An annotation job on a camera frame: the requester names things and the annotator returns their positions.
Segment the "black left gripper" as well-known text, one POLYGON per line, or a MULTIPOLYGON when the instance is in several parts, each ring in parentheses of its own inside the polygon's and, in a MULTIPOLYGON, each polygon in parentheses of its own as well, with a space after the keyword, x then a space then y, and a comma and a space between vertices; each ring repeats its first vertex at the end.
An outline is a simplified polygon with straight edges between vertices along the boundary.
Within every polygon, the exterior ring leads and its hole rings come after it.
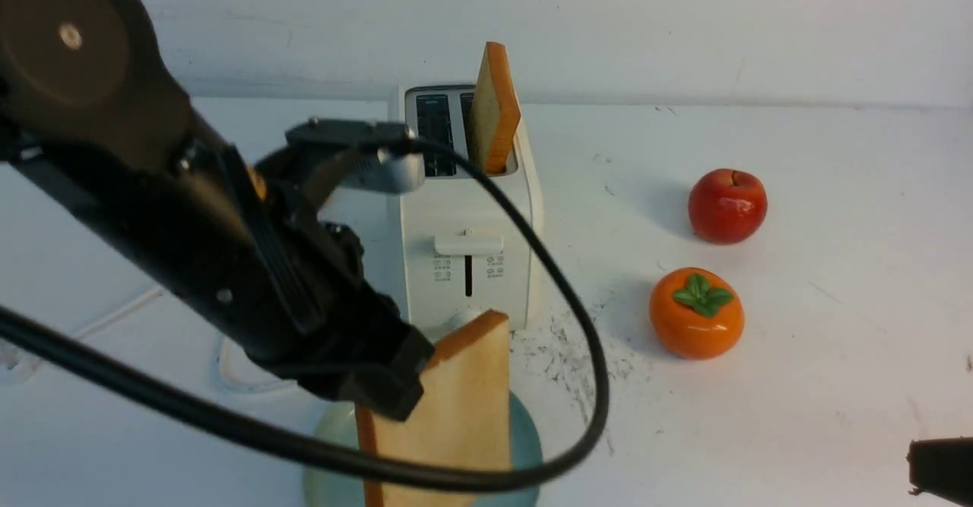
POLYGON ((374 153, 349 147, 323 156, 317 146, 289 146, 254 171, 226 147, 221 173, 272 296, 296 333, 295 347, 255 356, 257 364, 324 398, 402 421, 423 396, 420 374, 432 344, 369 285, 353 230, 317 220, 328 196, 374 153))

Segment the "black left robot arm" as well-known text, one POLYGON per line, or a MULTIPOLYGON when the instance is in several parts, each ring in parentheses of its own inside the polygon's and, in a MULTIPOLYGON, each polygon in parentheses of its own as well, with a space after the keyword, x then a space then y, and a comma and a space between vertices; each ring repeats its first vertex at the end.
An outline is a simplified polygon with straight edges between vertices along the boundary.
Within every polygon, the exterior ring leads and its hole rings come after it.
POLYGON ((167 70, 141 0, 2 0, 4 160, 258 367, 398 421, 432 344, 319 208, 413 149, 402 123, 310 119, 250 166, 167 70))

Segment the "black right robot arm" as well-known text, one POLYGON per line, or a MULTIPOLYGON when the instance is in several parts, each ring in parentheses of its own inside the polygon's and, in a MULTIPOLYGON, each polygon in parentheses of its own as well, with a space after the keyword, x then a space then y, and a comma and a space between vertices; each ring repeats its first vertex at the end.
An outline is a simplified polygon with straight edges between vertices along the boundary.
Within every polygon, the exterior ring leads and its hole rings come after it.
POLYGON ((927 493, 959 506, 972 505, 972 438, 910 442, 910 494, 927 493))

